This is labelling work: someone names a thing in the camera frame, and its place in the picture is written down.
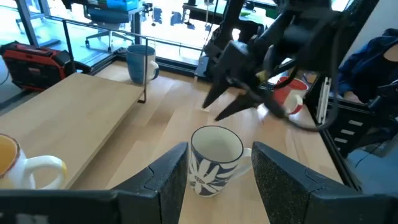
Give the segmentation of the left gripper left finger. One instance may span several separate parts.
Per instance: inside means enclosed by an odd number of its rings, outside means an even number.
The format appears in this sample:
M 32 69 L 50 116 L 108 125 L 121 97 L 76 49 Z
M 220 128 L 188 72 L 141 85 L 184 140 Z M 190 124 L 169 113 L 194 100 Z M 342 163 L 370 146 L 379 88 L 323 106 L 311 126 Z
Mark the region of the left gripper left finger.
M 188 143 L 180 142 L 115 186 L 115 224 L 178 224 L 187 184 Z

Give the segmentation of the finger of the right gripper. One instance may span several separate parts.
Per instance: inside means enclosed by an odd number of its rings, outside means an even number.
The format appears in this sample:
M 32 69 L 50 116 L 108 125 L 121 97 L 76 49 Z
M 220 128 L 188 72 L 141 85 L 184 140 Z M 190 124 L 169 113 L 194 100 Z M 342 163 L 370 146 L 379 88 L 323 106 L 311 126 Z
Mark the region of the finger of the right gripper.
M 202 104 L 202 108 L 209 107 L 231 86 L 231 84 L 232 84 L 232 79 L 230 77 L 219 76 L 218 78 L 215 78 Z
M 261 104 L 259 96 L 238 95 L 216 118 L 215 121 L 225 119 L 235 113 L 248 108 L 256 108 Z

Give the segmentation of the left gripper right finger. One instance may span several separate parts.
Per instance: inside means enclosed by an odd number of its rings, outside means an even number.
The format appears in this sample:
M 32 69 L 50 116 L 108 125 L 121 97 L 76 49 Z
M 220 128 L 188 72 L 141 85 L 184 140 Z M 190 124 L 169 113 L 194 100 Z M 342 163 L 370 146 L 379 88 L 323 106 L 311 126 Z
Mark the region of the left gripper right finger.
M 262 142 L 252 145 L 252 165 L 271 224 L 358 224 L 347 186 Z

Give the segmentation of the blue white floral mug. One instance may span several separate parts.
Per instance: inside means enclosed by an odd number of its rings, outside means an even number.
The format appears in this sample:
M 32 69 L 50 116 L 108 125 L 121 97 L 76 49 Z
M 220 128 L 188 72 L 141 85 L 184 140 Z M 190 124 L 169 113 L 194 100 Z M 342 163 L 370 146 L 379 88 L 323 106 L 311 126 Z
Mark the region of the blue white floral mug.
M 203 126 L 190 138 L 188 181 L 201 197 L 219 194 L 229 181 L 252 169 L 252 149 L 231 130 Z

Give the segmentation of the yellow and white mug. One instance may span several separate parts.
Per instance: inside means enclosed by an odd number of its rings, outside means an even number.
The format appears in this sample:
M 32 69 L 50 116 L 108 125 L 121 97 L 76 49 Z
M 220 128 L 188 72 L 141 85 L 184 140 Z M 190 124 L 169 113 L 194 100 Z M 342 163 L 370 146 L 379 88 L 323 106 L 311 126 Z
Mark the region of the yellow and white mug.
M 19 143 L 6 134 L 0 134 L 0 189 L 37 189 L 34 171 L 55 169 L 58 176 L 41 190 L 59 189 L 67 178 L 67 166 L 55 156 L 27 158 Z

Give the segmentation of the red and white mug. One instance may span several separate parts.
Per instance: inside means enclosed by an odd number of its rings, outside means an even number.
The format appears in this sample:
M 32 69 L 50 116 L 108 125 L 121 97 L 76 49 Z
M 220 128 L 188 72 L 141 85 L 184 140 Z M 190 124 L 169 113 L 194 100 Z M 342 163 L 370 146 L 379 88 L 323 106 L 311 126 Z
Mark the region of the red and white mug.
M 275 89 L 274 98 L 282 105 L 287 114 L 297 114 L 303 107 L 303 98 L 308 85 L 299 79 L 293 79 L 287 86 Z

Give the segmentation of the dark blue white mug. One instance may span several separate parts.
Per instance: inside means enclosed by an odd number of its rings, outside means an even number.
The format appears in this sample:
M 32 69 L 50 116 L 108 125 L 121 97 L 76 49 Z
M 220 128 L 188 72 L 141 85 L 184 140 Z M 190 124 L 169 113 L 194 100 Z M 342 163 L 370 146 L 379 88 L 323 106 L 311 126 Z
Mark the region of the dark blue white mug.
M 159 65 L 155 61 L 155 49 L 145 45 L 130 45 L 126 49 L 126 63 L 129 76 L 137 85 L 156 79 L 159 76 Z

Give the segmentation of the person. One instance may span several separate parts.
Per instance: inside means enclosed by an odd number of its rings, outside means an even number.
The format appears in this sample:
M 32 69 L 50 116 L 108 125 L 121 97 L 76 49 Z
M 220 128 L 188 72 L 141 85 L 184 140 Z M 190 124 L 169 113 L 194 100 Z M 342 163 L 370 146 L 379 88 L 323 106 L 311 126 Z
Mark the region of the person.
M 339 68 L 341 99 L 366 104 L 377 88 L 398 80 L 398 29 L 387 29 L 349 56 Z

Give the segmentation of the black office chair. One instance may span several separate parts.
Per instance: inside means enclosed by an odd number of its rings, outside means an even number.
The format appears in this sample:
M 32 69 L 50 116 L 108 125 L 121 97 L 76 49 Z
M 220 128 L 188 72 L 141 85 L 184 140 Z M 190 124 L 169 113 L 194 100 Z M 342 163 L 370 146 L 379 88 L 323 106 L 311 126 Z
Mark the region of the black office chair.
M 130 32 L 138 31 L 138 34 L 141 33 L 139 16 L 143 7 L 138 6 L 138 3 L 134 7 L 126 7 L 125 5 L 125 0 L 89 0 L 88 4 L 84 5 L 84 15 L 91 21 L 90 24 L 100 27 L 96 34 L 86 36 L 85 45 L 87 48 L 90 48 L 91 39 L 101 40 L 102 37 L 108 38 L 108 52 L 112 52 L 114 37 L 131 44 L 140 42 L 138 37 L 132 39 L 125 34 L 116 32 L 123 25 L 130 23 Z

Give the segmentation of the red black power station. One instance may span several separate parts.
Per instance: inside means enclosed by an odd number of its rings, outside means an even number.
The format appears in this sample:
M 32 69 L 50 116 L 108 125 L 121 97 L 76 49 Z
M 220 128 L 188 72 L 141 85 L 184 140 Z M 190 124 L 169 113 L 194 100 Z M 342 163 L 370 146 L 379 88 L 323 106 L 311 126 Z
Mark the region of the red black power station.
M 44 91 L 75 73 L 66 50 L 35 47 L 17 41 L 0 46 L 0 55 L 19 88 Z

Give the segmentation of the black aluminium rig frame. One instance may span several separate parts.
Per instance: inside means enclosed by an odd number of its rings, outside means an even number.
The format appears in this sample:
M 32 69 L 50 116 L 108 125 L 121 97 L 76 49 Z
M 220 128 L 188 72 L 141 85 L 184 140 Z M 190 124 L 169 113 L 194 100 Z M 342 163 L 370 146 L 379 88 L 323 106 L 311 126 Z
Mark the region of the black aluminium rig frame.
M 158 58 L 159 77 L 147 87 L 147 101 L 135 104 L 73 184 L 73 189 L 107 189 L 139 172 L 192 133 L 214 123 L 214 117 L 234 98 L 235 89 L 213 106 L 202 109 L 207 82 L 194 76 L 194 63 Z M 220 121 L 244 146 L 261 141 L 338 182 L 343 173 L 317 133 L 291 128 L 264 107 Z

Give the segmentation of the silver aluminium bracket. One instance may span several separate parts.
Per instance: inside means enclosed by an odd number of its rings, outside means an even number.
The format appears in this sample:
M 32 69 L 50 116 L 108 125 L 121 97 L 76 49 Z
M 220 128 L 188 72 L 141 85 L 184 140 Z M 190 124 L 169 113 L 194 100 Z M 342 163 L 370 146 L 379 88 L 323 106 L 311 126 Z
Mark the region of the silver aluminium bracket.
M 316 113 L 316 119 L 318 124 L 324 124 L 326 121 L 330 87 L 331 87 L 331 78 L 326 77 L 321 85 L 320 96 L 318 98 L 318 106 Z

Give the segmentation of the wooden shelf riser black frame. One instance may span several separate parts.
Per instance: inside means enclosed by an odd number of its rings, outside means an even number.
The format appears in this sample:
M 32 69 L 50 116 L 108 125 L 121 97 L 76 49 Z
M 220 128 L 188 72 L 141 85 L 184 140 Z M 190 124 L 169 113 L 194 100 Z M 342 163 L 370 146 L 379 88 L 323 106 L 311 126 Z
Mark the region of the wooden shelf riser black frame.
M 59 189 L 69 189 L 145 95 L 145 86 L 74 73 L 0 116 L 0 134 L 14 138 L 27 158 L 61 159 L 67 178 Z M 36 169 L 36 187 L 56 176 L 55 169 Z

